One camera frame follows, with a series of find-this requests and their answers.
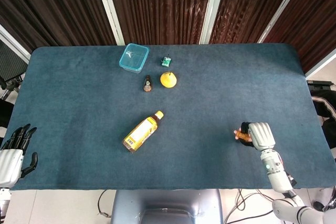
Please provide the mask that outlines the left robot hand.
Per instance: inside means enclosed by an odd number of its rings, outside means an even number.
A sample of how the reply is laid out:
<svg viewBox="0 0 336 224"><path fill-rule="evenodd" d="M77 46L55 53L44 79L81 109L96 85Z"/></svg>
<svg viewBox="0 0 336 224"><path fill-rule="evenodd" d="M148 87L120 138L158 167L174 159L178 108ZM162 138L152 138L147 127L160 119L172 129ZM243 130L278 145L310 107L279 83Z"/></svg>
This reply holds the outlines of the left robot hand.
<svg viewBox="0 0 336 224"><path fill-rule="evenodd" d="M30 124L17 128L1 146L1 188L12 188L19 179L34 171L38 164L37 152L32 153L30 165L22 168L30 139L37 127Z"/></svg>

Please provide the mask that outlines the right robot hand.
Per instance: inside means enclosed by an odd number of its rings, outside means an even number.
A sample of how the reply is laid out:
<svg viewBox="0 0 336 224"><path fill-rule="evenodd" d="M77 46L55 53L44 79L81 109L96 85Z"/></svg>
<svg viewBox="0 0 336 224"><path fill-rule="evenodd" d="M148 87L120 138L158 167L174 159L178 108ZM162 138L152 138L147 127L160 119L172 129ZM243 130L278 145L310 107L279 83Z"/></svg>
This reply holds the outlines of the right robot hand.
<svg viewBox="0 0 336 224"><path fill-rule="evenodd" d="M243 122L241 127L234 131L235 139L243 145L253 147L259 151L272 149L275 139L268 123Z"/></svg>

